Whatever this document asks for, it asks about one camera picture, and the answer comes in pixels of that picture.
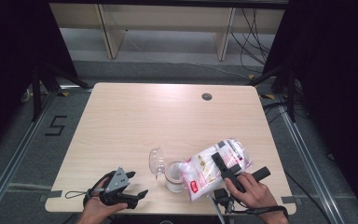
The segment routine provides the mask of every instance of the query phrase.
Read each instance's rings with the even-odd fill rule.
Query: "wrist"
[[[266,224],[288,224],[289,220],[287,220],[286,216],[281,211],[268,212],[259,215],[259,217]]]

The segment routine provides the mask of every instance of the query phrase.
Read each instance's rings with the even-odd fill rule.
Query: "gray floor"
[[[129,31],[125,35],[120,52],[114,60],[106,57],[102,34],[98,30],[62,29],[71,57],[74,60],[79,76],[90,84],[98,81],[112,82],[171,82],[199,84],[244,85],[249,72],[241,66],[241,49],[230,38],[227,56],[223,62],[217,61],[213,34],[186,32],[141,32]],[[261,35],[260,39],[270,46],[273,35]],[[248,56],[242,62],[253,70],[262,70],[262,64]],[[268,80],[257,87],[260,94],[269,94]],[[62,84],[71,84],[61,80]],[[52,95],[53,99],[40,121],[33,141],[16,170],[6,194],[0,202],[0,223],[63,223],[71,214],[49,213],[44,208],[44,196],[51,188],[58,173],[66,149],[75,132],[84,106],[90,96],[89,91],[69,91],[69,95]],[[263,105],[275,103],[274,99],[262,99]],[[20,106],[7,126],[7,131],[0,143],[0,177],[7,163],[15,154],[21,139],[32,125],[32,102]],[[288,131],[282,111],[278,107],[271,109],[266,117],[270,121],[270,129],[274,137],[282,165],[319,204],[320,195],[304,165],[297,145]],[[56,124],[65,125],[60,136],[46,136],[56,133],[50,123],[56,116]],[[337,210],[344,223],[358,223],[358,202],[346,183],[342,173],[325,157],[328,149],[318,135],[307,113],[301,105],[296,106],[296,126],[312,155],[317,169],[324,178],[329,192],[333,195]],[[290,216],[291,223],[327,223],[324,216],[303,190],[288,178],[288,182],[296,198],[297,211]],[[177,220],[174,223],[218,223],[217,219],[207,217],[125,217],[123,223],[159,223],[162,219]],[[69,223],[75,223],[73,217]],[[236,217],[235,223],[257,223],[254,217]]]

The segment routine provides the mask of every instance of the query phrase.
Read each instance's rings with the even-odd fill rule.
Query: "strap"
[[[246,214],[249,215],[261,215],[268,212],[276,212],[276,211],[282,211],[284,216],[289,220],[289,214],[287,213],[287,209],[284,206],[273,206],[273,207],[265,207],[265,208],[250,208],[245,211]]]

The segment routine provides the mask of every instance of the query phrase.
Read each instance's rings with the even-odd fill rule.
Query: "cabinet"
[[[116,58],[126,30],[206,32],[213,35],[217,60],[224,61],[230,33],[249,33],[250,8],[158,7],[124,5],[50,4],[61,28],[101,29],[107,57]],[[258,9],[259,34],[275,35],[282,9]]]

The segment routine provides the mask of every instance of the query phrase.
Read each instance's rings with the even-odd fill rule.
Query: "hole in table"
[[[204,99],[206,101],[210,101],[210,100],[212,100],[212,95],[210,93],[203,93],[202,99]]]

